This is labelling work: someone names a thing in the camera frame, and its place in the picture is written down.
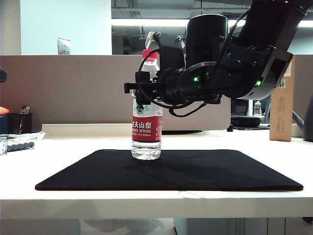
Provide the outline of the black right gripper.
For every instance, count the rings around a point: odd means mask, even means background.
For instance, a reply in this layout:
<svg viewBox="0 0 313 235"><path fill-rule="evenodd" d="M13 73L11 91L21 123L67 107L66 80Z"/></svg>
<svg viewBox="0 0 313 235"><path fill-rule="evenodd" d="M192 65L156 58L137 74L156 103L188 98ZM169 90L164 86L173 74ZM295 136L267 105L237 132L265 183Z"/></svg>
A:
<svg viewBox="0 0 313 235"><path fill-rule="evenodd" d="M179 93L177 82L185 68L169 68L156 73L157 82L160 83L158 93L166 104L183 104L184 98ZM150 80L150 72L136 71L135 82L124 84L124 93L135 97L137 103L151 103L154 84Z"/></svg>

